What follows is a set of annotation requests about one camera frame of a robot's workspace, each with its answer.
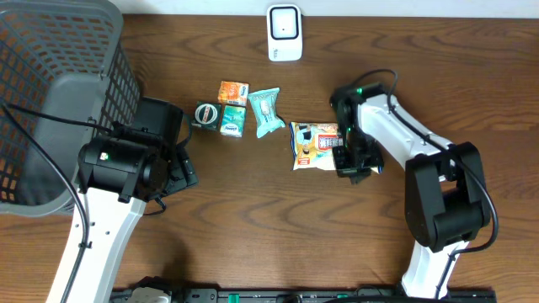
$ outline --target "white device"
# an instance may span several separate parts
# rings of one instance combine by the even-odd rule
[[[302,57],[302,12],[293,4],[268,8],[268,57],[272,61],[295,61]]]

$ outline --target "chips bag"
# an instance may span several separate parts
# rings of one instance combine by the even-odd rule
[[[332,148],[342,146],[343,138],[336,123],[290,123],[294,167],[335,170]]]

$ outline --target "small box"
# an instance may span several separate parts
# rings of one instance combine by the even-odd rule
[[[249,85],[247,83],[221,81],[217,99],[223,104],[245,106],[248,94]]]
[[[217,130],[221,117],[221,105],[199,101],[191,125],[207,130]]]
[[[221,134],[241,137],[243,135],[246,111],[243,107],[225,106],[225,112],[222,115]]]

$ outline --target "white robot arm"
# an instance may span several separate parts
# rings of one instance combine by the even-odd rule
[[[421,125],[395,96],[391,95],[390,100],[380,83],[335,91],[330,103],[348,142],[347,146],[334,148],[335,167],[339,176],[350,177],[353,183],[370,175],[369,168],[381,171],[378,142],[405,169],[406,221],[416,242],[401,286],[407,296],[439,299],[447,294],[447,282],[458,257],[451,253],[466,248],[489,220],[483,196],[466,180],[466,174],[440,152],[440,147],[475,164],[475,173],[481,178],[483,170],[474,146],[455,146]],[[438,146],[416,132],[427,135]],[[451,193],[441,191],[439,182],[446,180],[457,181]]]
[[[433,134],[421,125],[400,106],[395,96],[391,96],[391,99],[395,110],[406,121],[422,133],[429,134],[430,138],[438,144],[449,148],[452,144],[449,140]],[[403,168],[405,168],[407,160],[413,159],[419,154],[430,156],[440,152],[431,144],[424,142],[407,126],[395,118],[387,107],[387,96],[385,94],[368,98],[365,103],[358,105],[357,123],[365,134],[372,136],[384,146]],[[444,180],[444,176],[440,176],[440,181]],[[429,247],[424,247],[418,242],[415,242],[412,260],[410,261],[408,271],[402,279],[402,287],[406,295],[434,299],[436,287],[438,287],[444,268],[449,261],[449,254],[456,249],[465,248],[467,244],[468,242],[466,241],[459,241],[444,247],[440,252],[432,252]],[[454,266],[455,263],[451,265],[450,271],[442,284],[439,292],[440,298],[447,294],[447,281],[451,276]]]
[[[184,149],[189,137],[176,144],[182,119],[186,117],[176,106],[143,98],[132,126],[115,125],[112,133],[94,137],[80,150],[78,198],[83,210],[74,210],[48,303],[108,302],[146,203],[156,200],[164,210],[162,197],[198,183]],[[85,247],[82,256],[80,247]]]

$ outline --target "wood grain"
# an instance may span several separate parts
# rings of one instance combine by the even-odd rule
[[[289,63],[268,60],[265,26],[260,17],[126,16],[122,43],[145,94],[188,113],[233,80],[252,91],[279,87],[286,122],[335,121],[333,89],[376,67],[398,70],[410,114],[478,147],[499,211],[499,240],[459,259],[451,286],[492,287],[503,303],[539,301],[539,21],[306,17],[303,57]],[[403,170],[385,154],[385,172],[356,186],[334,172],[291,171],[289,131],[256,139],[255,129],[248,107],[242,139],[195,130],[188,150],[200,185],[141,219],[117,287],[153,275],[223,288],[400,280],[414,243]],[[2,217],[2,301],[46,298],[69,221]]]

